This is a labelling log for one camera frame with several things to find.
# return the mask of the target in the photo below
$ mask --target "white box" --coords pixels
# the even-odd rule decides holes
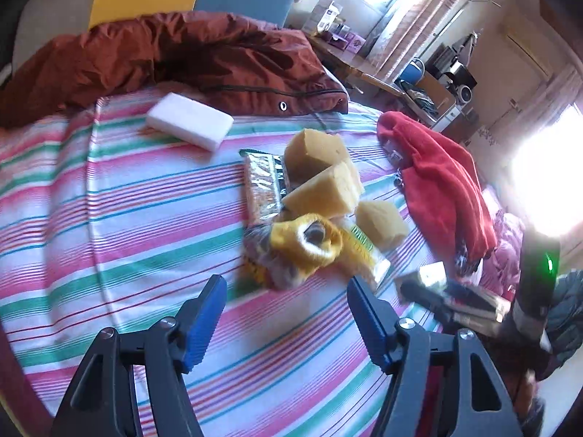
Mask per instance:
[[[146,114],[146,124],[209,151],[232,127],[232,116],[178,94],[168,94]]]

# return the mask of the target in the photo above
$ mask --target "yellow sponge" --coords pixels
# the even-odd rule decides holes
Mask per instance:
[[[323,170],[283,199],[297,216],[320,214],[327,219],[352,213],[364,191],[355,181],[354,165],[348,160]]]
[[[291,139],[283,155],[283,162],[291,181],[301,184],[350,157],[339,135],[305,129]]]
[[[381,251],[396,248],[409,228],[392,202],[363,200],[356,208],[356,224]]]

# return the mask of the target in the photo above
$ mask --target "striped fabric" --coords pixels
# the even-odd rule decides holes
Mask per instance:
[[[282,153],[304,127],[339,133],[366,198],[394,202],[410,226],[388,257],[392,277],[433,261],[378,144],[379,113],[240,117],[209,154],[145,126],[160,94],[100,100],[53,116],[0,146],[0,319],[38,398],[55,414],[95,334],[141,330],[197,296],[212,273],[228,303],[205,360],[185,377],[209,436],[357,436],[369,432],[389,378],[369,361],[332,266],[297,290],[258,289],[243,267],[241,148]],[[426,328],[424,309],[398,304]],[[144,435],[156,430],[135,370]]]

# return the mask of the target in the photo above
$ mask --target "pink curtain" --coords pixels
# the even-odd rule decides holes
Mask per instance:
[[[387,83],[395,81],[458,1],[398,1],[398,8],[367,57],[378,68],[377,78]]]

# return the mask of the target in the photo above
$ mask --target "metal screw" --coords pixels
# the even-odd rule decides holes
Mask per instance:
[[[114,328],[112,328],[112,327],[106,327],[106,328],[102,329],[102,330],[99,332],[99,337],[100,337],[100,338],[103,338],[104,340],[105,340],[106,338],[112,338],[112,337],[113,337],[113,334],[114,334],[115,332],[116,332],[116,330],[115,330]]]
[[[174,317],[164,317],[159,324],[162,328],[172,328],[176,325],[176,319]]]
[[[409,330],[410,328],[415,327],[415,321],[413,319],[409,319],[408,317],[403,317],[402,319],[399,319],[399,325],[401,328]]]
[[[471,330],[468,330],[467,328],[462,328],[459,331],[459,336],[463,339],[463,340],[469,340],[470,338],[473,338],[475,336],[474,332]]]

